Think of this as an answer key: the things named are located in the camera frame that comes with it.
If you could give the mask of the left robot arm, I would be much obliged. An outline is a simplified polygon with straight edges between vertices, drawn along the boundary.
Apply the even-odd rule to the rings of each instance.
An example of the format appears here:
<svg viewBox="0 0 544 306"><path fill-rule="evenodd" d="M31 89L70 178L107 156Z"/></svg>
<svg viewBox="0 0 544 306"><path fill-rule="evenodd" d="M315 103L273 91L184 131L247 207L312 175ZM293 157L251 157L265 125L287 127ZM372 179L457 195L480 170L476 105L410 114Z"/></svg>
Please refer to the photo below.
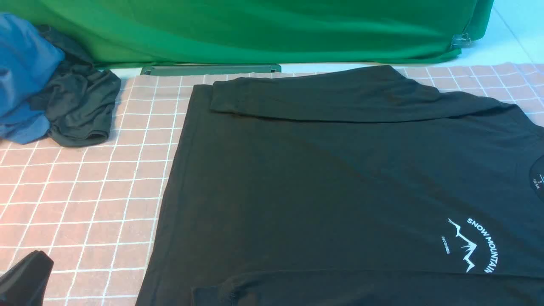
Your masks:
<svg viewBox="0 0 544 306"><path fill-rule="evenodd" d="M43 251L27 254L0 277L2 306L42 306L54 261Z"/></svg>

